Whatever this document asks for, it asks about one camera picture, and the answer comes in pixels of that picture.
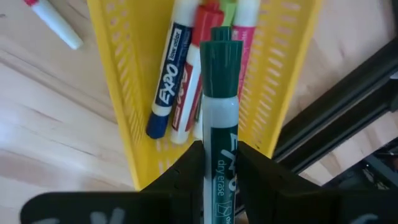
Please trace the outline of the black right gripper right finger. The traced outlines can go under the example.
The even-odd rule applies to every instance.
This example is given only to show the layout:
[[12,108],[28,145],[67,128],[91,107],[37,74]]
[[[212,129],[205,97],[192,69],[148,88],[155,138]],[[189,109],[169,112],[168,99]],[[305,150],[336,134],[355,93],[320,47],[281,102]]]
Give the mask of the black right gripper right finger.
[[398,224],[398,190],[320,187],[243,141],[236,170],[250,224]]

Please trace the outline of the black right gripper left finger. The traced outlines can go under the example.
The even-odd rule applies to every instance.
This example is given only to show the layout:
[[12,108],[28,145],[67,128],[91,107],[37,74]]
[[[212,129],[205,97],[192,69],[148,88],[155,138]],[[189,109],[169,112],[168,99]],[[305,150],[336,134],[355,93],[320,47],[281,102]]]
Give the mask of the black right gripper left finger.
[[205,152],[195,141],[139,192],[47,192],[21,208],[21,224],[203,224]]

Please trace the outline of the red Expo dry-erase marker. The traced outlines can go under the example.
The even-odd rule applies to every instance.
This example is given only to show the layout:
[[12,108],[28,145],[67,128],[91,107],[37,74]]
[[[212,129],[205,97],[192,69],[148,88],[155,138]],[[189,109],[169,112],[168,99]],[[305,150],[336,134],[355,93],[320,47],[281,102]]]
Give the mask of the red Expo dry-erase marker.
[[174,144],[187,141],[200,99],[200,43],[211,39],[211,29],[222,25],[223,19],[224,12],[220,9],[218,0],[209,0],[196,10],[192,41],[188,48],[172,121],[170,140]]

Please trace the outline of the blue Expo dry-erase marker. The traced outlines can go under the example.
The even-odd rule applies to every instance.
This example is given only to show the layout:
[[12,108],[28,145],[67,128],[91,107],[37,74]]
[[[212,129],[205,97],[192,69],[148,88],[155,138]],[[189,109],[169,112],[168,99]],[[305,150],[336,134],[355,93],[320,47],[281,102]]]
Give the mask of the blue Expo dry-erase marker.
[[146,126],[152,139],[165,136],[169,115],[177,96],[192,39],[195,13],[200,0],[175,0],[169,23],[165,48],[160,66],[160,76]]

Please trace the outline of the green Expo dry-erase marker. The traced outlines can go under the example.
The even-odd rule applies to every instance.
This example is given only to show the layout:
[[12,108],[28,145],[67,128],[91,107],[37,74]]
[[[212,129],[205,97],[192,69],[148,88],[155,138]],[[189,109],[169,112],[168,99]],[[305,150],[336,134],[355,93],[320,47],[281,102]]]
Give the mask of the green Expo dry-erase marker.
[[228,26],[212,28],[200,44],[204,224],[234,224],[242,47]]

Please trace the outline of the pink Expo dry-erase marker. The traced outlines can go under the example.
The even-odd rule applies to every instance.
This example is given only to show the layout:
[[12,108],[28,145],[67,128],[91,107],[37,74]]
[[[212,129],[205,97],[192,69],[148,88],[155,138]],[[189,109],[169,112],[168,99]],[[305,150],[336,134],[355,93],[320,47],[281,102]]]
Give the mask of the pink Expo dry-erase marker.
[[257,18],[260,10],[261,0],[237,0],[236,11],[233,20],[233,40],[243,42],[241,59],[241,70],[239,73],[238,97],[244,85],[246,69],[251,51],[251,44],[256,30]]

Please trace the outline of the thin red white marker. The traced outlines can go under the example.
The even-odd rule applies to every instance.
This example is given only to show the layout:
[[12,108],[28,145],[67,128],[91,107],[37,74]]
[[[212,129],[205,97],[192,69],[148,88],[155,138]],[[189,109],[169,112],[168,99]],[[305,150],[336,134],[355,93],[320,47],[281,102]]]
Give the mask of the thin red white marker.
[[23,0],[45,24],[54,31],[71,49],[83,45],[82,39],[72,26],[61,16],[48,0]]

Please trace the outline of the yellow plastic basket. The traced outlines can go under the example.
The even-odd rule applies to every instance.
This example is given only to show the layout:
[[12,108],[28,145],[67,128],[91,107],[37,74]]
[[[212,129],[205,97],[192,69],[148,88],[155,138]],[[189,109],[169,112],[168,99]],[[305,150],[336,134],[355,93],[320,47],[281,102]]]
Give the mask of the yellow plastic basket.
[[[142,190],[190,147],[146,134],[174,0],[88,0],[133,186]],[[239,104],[239,139],[267,157],[282,123],[322,0],[262,0]]]

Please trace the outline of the lime green cap marker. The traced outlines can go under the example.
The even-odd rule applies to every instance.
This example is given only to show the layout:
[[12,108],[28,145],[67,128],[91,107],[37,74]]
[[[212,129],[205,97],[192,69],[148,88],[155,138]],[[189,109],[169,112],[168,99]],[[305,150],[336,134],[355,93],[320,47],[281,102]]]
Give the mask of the lime green cap marker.
[[236,0],[218,0],[220,9],[224,13],[222,26],[230,26],[233,23],[234,13],[236,10]]

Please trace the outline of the black aluminium table frame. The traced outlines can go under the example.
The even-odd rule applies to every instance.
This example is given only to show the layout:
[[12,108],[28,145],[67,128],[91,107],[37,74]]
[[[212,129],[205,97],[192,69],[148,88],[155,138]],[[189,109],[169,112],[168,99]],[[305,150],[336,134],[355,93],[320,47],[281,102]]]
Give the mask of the black aluminium table frame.
[[327,154],[389,112],[398,112],[398,37],[355,68],[283,128],[273,160],[323,185]]

